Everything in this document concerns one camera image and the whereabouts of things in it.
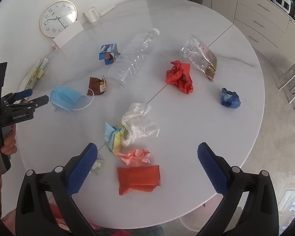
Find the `person's left hand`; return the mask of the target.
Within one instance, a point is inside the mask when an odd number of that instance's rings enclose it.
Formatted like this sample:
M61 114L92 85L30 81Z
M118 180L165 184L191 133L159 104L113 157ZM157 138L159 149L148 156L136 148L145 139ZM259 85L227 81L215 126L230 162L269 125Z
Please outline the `person's left hand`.
M1 153L7 156L17 153L15 137L16 137L16 125L12 125L10 133L6 136L4 140L4 146L1 148Z

